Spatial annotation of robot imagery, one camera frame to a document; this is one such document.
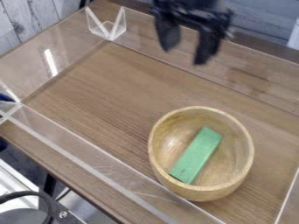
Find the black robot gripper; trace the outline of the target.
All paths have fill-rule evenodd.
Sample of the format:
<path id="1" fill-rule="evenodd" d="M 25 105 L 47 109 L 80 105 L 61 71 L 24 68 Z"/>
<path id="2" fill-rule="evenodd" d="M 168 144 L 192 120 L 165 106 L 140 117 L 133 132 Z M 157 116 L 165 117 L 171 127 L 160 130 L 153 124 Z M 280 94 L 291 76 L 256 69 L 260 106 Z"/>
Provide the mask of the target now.
<path id="1" fill-rule="evenodd" d="M 230 32 L 234 10 L 224 0 L 152 0 L 151 13 L 160 47 L 168 52 L 180 42 L 180 25 L 199 32 L 194 64 L 204 65 Z"/>

